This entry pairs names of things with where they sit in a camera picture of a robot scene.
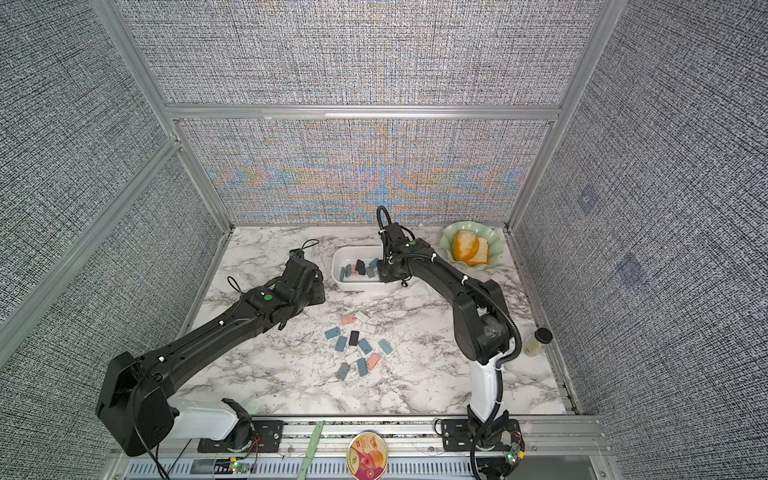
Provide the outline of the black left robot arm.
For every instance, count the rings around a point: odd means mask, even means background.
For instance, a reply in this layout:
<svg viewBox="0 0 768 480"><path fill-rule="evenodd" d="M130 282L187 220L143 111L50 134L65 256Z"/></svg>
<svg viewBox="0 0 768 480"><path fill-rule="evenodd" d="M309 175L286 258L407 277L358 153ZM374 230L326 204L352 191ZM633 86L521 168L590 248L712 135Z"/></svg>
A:
<svg viewBox="0 0 768 480"><path fill-rule="evenodd" d="M232 399L223 399L224 418L205 426L170 398L204 367L234 347L273 327L283 329L305 307L325 302L323 275L315 270L300 280L288 273L271 285L253 288L224 313L189 334L140 356L123 352L108 364L96 416L130 457L145 454L189 426L186 438L201 438L232 452L257 438L251 416Z"/></svg>

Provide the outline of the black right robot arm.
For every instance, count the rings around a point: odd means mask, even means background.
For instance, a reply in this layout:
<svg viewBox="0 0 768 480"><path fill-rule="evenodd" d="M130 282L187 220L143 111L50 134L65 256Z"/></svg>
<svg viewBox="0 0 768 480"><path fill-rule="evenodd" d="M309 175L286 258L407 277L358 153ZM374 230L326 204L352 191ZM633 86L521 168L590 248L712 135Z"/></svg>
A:
<svg viewBox="0 0 768 480"><path fill-rule="evenodd" d="M482 282L443 260L421 239L394 237L381 230L380 278L386 283L423 280L451 306L454 339L470 363L472 391L468 413L487 424L501 413L503 365L522 351L522 338L511 319L503 292L494 281Z"/></svg>

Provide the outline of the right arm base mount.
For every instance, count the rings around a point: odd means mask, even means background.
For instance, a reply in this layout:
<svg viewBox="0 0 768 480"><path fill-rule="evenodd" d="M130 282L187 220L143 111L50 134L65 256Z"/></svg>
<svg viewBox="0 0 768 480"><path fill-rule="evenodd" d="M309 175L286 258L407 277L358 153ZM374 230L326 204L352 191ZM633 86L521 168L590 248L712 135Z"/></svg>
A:
<svg viewBox="0 0 768 480"><path fill-rule="evenodd" d="M444 418L437 422L437 432L440 434L443 449L447 452L469 452L480 428L480 422L468 418ZM482 451L525 449L519 422L505 416L497 417L480 433L475 447Z"/></svg>

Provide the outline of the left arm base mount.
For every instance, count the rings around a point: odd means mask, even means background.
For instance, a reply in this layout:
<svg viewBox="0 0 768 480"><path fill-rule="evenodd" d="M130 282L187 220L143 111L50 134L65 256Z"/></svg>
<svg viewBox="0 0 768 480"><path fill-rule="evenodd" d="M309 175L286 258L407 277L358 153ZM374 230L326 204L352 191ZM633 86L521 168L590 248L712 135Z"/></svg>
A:
<svg viewBox="0 0 768 480"><path fill-rule="evenodd" d="M282 441L285 422L282 420L259 420L250 415L237 401L224 398L221 405L226 412L236 417L234 426L222 439L200 439L199 453L232 453L245 456L256 453L277 453Z"/></svg>

